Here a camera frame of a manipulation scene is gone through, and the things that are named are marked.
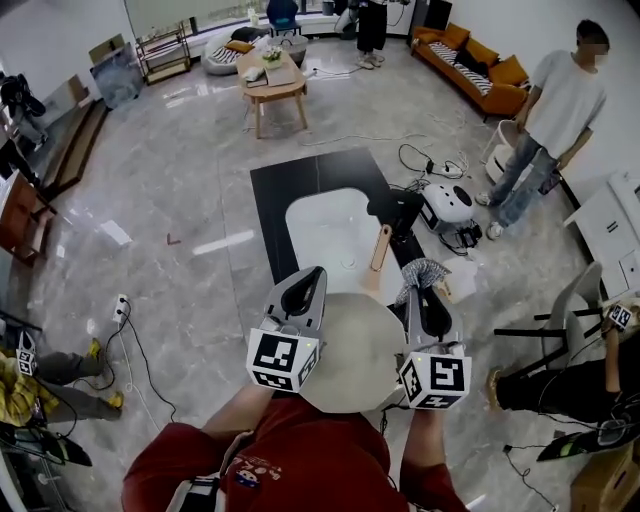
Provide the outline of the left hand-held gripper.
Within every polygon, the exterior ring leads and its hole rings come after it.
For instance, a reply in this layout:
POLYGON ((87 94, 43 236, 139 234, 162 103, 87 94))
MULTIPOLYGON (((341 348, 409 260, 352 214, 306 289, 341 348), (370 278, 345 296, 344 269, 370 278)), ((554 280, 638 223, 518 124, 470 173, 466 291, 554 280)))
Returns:
POLYGON ((265 315, 252 328, 246 369, 256 385, 299 393, 321 358, 327 272, 302 269, 270 292, 265 315))

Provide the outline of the grey scouring pad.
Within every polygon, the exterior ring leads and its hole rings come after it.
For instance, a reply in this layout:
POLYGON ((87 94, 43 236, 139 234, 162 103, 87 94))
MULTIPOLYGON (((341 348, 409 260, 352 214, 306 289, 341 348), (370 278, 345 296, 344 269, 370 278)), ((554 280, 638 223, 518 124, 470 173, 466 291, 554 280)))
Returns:
POLYGON ((411 288, 425 290, 443 280, 450 274, 450 270, 443 264, 429 259, 417 258, 401 269, 403 285, 395 300, 395 306, 401 306, 408 301, 411 288))

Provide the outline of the beige frying pan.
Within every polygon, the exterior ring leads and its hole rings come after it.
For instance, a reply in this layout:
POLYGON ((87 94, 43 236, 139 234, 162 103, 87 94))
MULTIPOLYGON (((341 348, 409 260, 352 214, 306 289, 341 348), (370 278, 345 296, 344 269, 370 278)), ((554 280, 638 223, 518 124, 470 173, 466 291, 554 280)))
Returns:
POLYGON ((396 389, 395 355, 405 335, 389 309, 402 287, 391 235, 389 225, 380 227, 354 289, 326 297, 320 359, 301 388, 301 396, 322 412, 374 410, 396 389))

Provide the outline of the person's right forearm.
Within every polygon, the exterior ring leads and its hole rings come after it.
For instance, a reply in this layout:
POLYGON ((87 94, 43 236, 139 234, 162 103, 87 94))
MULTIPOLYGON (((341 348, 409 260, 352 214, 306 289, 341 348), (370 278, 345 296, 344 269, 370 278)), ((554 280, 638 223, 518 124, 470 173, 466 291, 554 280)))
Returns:
POLYGON ((444 411, 414 410, 401 470, 407 468, 422 470, 445 463, 444 420, 444 411))

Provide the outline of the person's left forearm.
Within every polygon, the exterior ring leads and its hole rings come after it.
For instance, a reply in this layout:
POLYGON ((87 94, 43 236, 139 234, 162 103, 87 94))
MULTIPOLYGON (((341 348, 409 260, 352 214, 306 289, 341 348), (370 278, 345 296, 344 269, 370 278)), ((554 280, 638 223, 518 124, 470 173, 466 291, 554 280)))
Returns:
POLYGON ((269 406, 273 394, 274 390, 271 388, 252 383, 243 386, 206 421, 201 431, 216 440, 253 431, 269 406))

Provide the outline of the white sink basin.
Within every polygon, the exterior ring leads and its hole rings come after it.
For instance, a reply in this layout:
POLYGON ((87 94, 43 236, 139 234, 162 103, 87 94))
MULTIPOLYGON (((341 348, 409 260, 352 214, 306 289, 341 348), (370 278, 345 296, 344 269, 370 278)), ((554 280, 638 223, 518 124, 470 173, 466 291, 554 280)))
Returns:
POLYGON ((285 219, 298 266, 321 266, 329 293, 363 293, 383 305, 403 286, 391 226, 369 213, 361 191, 342 188, 294 201, 285 219))

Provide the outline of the dark wooden sink cabinet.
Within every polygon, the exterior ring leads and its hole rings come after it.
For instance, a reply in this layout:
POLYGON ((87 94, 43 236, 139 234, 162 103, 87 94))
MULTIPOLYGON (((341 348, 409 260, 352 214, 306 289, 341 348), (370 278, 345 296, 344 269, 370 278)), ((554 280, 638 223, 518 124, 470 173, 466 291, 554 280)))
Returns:
POLYGON ((342 188, 363 192, 380 209, 392 190, 366 148, 320 154, 254 169, 250 173, 261 231, 274 282, 300 269, 286 224, 296 200, 342 188))

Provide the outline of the grey chair with black legs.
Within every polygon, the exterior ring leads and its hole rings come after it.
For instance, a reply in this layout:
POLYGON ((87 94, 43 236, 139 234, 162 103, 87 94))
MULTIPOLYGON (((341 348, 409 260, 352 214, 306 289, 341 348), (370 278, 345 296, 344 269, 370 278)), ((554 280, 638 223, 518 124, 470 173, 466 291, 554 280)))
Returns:
POLYGON ((602 271, 601 263, 592 262, 573 279, 557 296, 550 313, 534 316, 535 321, 544 321, 542 327, 494 330, 498 337, 535 338, 540 341, 542 357, 513 372, 513 377, 528 376, 540 369, 564 369, 586 347, 587 340, 602 323, 602 271))

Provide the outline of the person's red shirt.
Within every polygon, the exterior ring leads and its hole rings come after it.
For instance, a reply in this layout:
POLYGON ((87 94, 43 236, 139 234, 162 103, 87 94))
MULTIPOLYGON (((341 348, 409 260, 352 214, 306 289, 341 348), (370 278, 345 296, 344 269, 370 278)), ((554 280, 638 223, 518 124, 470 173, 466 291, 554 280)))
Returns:
POLYGON ((360 414, 276 398, 223 440, 165 427, 123 481, 124 512, 468 512, 445 464, 389 479, 383 436, 360 414))

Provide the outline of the black green clothes iron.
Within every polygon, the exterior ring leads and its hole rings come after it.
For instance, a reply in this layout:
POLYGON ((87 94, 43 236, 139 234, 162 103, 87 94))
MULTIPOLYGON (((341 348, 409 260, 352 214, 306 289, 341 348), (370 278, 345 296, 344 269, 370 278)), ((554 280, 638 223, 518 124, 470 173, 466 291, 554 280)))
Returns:
POLYGON ((13 446, 55 464, 92 466, 91 458, 80 445, 47 430, 17 429, 13 446))
POLYGON ((559 460, 582 454, 613 450, 628 443, 620 432, 596 430, 565 435, 552 441, 538 455, 537 462, 559 460))

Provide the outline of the white cabinet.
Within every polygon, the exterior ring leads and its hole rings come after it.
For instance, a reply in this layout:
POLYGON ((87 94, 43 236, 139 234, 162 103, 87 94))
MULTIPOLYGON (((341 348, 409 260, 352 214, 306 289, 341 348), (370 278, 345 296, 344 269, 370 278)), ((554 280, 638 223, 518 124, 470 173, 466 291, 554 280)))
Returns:
POLYGON ((618 172, 565 221, 602 266, 610 299, 640 296, 640 177, 618 172))

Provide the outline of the light wooden coffee table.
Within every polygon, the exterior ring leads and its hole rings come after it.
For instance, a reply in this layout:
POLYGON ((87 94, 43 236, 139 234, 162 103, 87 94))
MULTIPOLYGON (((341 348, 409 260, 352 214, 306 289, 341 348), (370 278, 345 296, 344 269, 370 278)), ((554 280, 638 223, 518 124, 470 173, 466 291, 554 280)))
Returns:
POLYGON ((303 96, 307 94, 307 79, 288 52, 282 50, 280 65, 269 68, 259 52, 251 51, 236 61, 239 83, 242 94, 247 97, 254 109, 254 132, 261 138, 261 106, 266 103, 285 99, 293 99, 298 110, 302 128, 308 128, 303 105, 303 96), (267 82, 263 85, 249 86, 244 78, 252 68, 262 68, 267 82))

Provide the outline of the orange sofa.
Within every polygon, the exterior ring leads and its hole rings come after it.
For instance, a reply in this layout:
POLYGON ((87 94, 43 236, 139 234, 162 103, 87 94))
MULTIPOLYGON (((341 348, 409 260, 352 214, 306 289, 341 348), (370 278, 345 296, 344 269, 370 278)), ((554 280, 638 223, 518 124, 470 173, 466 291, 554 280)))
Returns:
POLYGON ((450 23, 443 30, 417 27, 411 53, 457 86, 486 116, 511 118, 529 95, 529 76, 516 56, 505 59, 450 23))

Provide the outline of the brown wooden side table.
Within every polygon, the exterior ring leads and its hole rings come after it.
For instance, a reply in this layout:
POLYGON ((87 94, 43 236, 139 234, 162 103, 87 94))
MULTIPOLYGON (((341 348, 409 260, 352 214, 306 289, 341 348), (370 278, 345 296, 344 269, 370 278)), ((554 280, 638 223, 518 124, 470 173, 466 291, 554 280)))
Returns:
POLYGON ((32 268, 45 257, 46 239, 57 210, 19 171, 0 186, 0 248, 32 268))

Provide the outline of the grey marbled panel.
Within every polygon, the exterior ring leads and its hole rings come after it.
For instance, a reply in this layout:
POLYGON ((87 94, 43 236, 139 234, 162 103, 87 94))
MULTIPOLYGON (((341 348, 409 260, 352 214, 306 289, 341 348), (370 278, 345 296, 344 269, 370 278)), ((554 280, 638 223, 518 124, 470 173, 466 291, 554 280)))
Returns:
POLYGON ((90 72, 110 110, 137 99, 144 85, 137 58, 129 42, 103 57, 90 72))

